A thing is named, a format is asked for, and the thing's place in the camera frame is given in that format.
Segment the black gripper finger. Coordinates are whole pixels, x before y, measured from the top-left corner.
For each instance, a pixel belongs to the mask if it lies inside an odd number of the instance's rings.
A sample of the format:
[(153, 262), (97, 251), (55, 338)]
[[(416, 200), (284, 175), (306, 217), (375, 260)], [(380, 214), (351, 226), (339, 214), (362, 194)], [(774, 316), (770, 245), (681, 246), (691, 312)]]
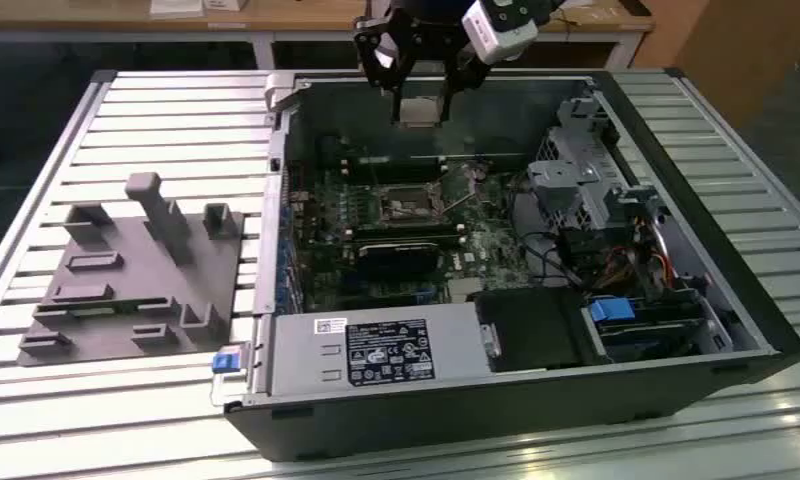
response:
[(444, 66), (444, 81), (438, 98), (439, 123), (444, 123), (450, 120), (454, 95), (480, 87), (491, 66), (480, 60), (471, 44), (442, 44), (438, 47), (438, 57)]
[(387, 13), (380, 18), (360, 16), (354, 21), (359, 63), (370, 85), (391, 95), (392, 123), (400, 121), (403, 86), (415, 61), (411, 26), (407, 13)]

